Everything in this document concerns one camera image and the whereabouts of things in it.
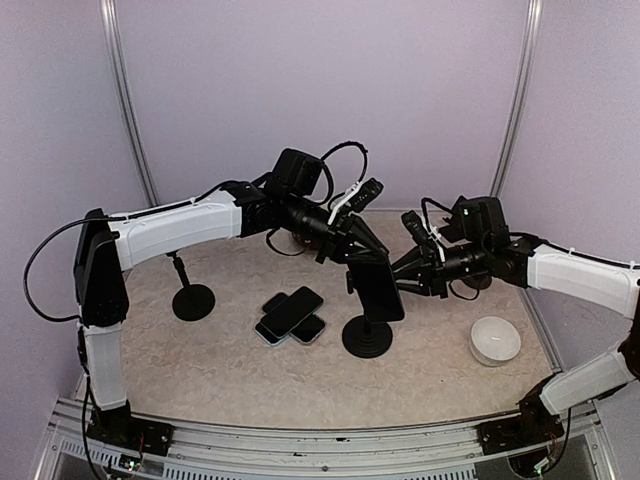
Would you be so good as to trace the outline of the tall black clamp phone stand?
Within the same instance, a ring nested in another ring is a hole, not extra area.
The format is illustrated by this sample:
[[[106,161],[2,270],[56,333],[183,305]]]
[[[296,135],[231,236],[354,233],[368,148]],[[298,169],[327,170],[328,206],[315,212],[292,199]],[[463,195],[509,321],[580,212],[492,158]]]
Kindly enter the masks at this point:
[[[350,290],[356,292],[350,272],[349,278]],[[364,315],[363,307],[362,313],[352,318],[342,330],[344,347],[350,354],[359,358],[372,359],[385,354],[392,341],[393,333],[389,324],[369,321]]]

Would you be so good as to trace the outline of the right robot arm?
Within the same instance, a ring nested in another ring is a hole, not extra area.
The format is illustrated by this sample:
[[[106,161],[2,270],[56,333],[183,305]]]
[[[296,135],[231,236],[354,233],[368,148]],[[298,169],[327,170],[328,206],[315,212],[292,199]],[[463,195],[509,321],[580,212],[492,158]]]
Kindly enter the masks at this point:
[[[567,437],[574,408],[639,380],[638,263],[513,231],[496,197],[459,197],[441,227],[429,219],[432,202],[401,217],[416,245],[393,266],[400,289],[447,297],[456,280],[475,290],[492,279],[517,287],[559,363],[519,400],[516,415],[478,425],[484,453]]]

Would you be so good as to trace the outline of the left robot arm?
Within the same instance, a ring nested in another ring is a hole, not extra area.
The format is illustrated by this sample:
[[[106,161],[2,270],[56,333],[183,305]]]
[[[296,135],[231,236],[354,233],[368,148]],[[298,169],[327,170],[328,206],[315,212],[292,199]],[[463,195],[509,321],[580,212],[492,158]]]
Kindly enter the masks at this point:
[[[261,346],[261,305],[285,290],[332,308],[354,290],[341,344],[376,355],[404,315],[388,249],[356,208],[377,195],[359,183],[339,212],[311,193],[324,161],[286,149],[254,181],[132,214],[91,211],[74,265],[79,348],[90,388],[88,436],[143,450],[173,429],[136,415],[134,403],[172,411],[202,399],[243,346]]]

